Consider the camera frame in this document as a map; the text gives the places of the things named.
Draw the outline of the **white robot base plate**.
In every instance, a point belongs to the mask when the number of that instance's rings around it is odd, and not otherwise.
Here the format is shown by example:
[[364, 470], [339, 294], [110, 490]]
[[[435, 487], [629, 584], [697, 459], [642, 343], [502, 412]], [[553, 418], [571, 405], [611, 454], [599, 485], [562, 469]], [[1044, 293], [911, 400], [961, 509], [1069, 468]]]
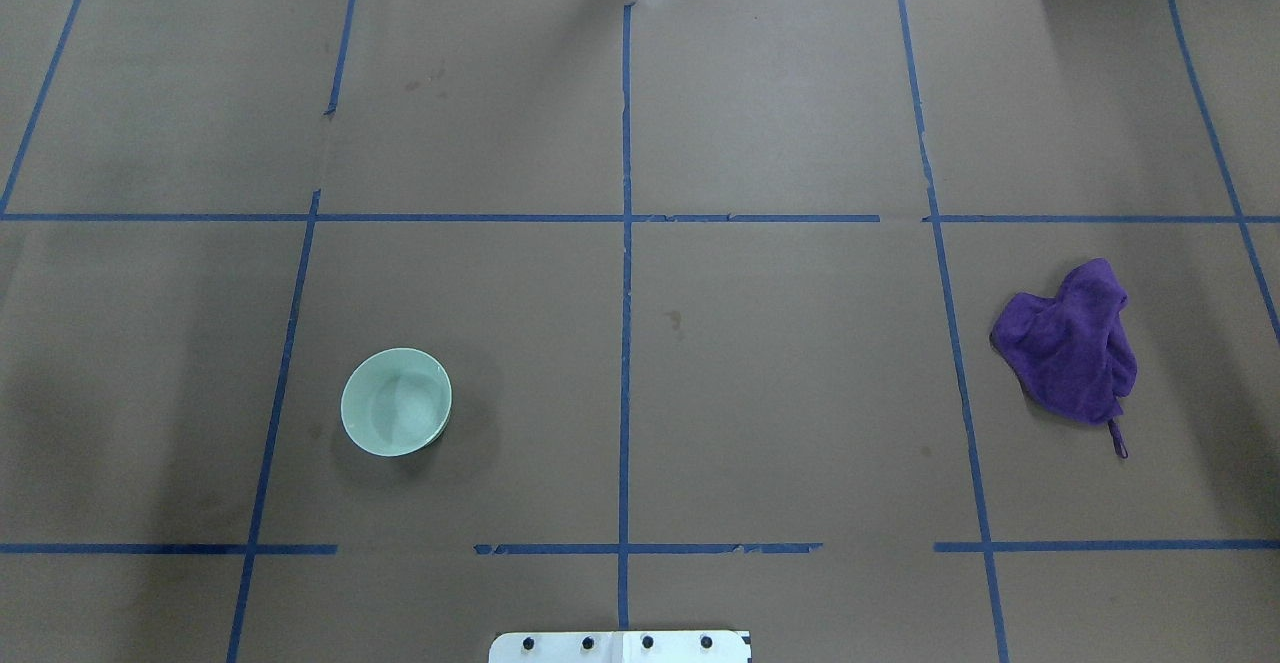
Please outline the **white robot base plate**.
[[751, 662], [750, 634], [732, 630], [508, 632], [489, 662]]

